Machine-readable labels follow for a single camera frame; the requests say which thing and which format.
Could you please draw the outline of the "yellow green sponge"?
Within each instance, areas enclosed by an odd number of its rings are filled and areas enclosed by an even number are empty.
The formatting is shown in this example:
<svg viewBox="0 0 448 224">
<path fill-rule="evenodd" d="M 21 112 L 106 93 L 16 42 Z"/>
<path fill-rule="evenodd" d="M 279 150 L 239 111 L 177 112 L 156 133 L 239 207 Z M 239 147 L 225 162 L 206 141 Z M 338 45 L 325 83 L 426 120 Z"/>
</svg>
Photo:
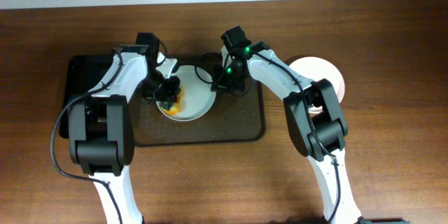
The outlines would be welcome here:
<svg viewBox="0 0 448 224">
<path fill-rule="evenodd" d="M 184 87 L 180 87 L 176 93 L 175 101 L 161 101 L 159 107 L 169 116 L 174 116 L 182 111 L 181 99 L 184 94 Z"/>
</svg>

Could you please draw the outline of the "grey-green plate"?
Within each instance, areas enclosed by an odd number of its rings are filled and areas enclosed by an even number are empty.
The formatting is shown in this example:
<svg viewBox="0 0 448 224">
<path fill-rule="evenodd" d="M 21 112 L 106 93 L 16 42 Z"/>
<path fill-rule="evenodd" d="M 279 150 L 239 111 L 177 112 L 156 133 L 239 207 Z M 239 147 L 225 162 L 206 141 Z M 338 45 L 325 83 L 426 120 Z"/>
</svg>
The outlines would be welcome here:
<svg viewBox="0 0 448 224">
<path fill-rule="evenodd" d="M 200 80 L 199 76 L 211 81 L 211 76 L 203 69 L 193 65 L 180 66 L 173 76 L 179 77 L 181 86 L 184 87 L 184 94 L 181 99 L 182 111 L 176 115 L 167 115 L 159 107 L 160 101 L 157 101 L 157 107 L 168 118 L 179 121 L 188 122 L 196 120 L 205 115 L 213 106 L 216 98 L 216 93 L 211 91 L 211 85 Z"/>
</svg>

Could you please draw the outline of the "pink plate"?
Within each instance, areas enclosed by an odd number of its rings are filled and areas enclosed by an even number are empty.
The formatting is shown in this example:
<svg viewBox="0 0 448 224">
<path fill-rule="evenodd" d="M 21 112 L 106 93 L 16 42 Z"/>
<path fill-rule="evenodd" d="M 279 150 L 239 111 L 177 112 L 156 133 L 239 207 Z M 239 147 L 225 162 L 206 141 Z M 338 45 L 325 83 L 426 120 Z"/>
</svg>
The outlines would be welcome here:
<svg viewBox="0 0 448 224">
<path fill-rule="evenodd" d="M 330 81 L 338 102 L 342 102 L 345 93 L 344 78 L 339 69 L 328 60 L 319 57 L 302 57 L 292 61 L 289 67 L 301 76 L 313 81 L 317 82 L 322 79 Z"/>
</svg>

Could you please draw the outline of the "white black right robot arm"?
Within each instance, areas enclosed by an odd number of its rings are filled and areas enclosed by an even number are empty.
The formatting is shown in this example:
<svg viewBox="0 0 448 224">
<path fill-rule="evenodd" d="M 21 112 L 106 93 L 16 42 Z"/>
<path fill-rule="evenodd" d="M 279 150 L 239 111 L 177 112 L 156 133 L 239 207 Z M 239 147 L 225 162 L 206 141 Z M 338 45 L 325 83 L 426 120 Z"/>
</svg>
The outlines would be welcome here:
<svg viewBox="0 0 448 224">
<path fill-rule="evenodd" d="M 361 223 L 345 164 L 347 121 L 329 80 L 301 76 L 272 49 L 222 48 L 225 76 L 238 69 L 283 102 L 290 140 L 308 159 L 323 200 L 327 223 Z"/>
</svg>

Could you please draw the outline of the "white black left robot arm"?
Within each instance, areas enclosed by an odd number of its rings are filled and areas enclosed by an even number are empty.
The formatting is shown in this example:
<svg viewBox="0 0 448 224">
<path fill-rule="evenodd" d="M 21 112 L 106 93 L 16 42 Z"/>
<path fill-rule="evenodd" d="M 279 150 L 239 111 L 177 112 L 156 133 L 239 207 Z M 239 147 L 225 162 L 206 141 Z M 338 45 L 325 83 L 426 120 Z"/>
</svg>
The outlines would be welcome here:
<svg viewBox="0 0 448 224">
<path fill-rule="evenodd" d="M 172 80 L 177 64 L 160 52 L 116 52 L 98 84 L 68 111 L 71 158 L 94 183 L 108 223 L 144 222 L 130 181 L 129 102 L 144 80 Z"/>
</svg>

